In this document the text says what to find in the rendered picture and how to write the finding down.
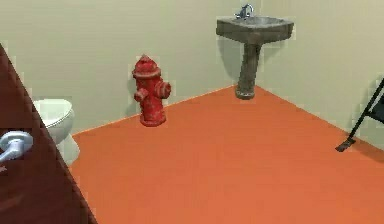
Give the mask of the red fire hydrant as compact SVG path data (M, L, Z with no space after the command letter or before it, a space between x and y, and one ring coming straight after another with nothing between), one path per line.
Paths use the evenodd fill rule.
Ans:
M171 85L164 82L161 69L149 56L143 54L135 64L132 76L136 82L134 99L140 104L140 123L146 127L157 127L166 121L163 99L171 93Z

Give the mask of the silver sink tap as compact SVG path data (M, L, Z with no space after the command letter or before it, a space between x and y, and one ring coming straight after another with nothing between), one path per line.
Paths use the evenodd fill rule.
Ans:
M245 4L238 13L235 13L237 19L249 18L253 15L254 7L251 4Z

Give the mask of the white toilet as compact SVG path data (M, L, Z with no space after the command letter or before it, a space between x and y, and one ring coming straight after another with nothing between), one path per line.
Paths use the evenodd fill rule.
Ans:
M75 120L72 104L65 99L40 99L33 104L61 157L70 166L80 154L79 146L71 135Z

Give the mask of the black folding stand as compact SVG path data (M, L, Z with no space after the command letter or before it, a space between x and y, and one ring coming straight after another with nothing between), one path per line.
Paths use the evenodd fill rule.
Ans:
M346 140L335 148L336 151L344 152L356 142L354 136L366 117L384 124L384 78L380 81Z

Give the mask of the dark red room door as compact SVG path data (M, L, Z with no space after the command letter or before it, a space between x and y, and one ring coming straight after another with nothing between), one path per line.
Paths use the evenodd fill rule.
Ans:
M33 146L0 163L0 224L98 224L0 44L0 138L9 131Z

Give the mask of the grey pedestal sink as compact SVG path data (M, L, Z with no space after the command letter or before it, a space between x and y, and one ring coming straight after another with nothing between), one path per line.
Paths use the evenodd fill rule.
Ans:
M243 44L244 52L235 95L242 100L255 96L255 82L262 46L292 36L294 22L270 16L219 18L216 34Z

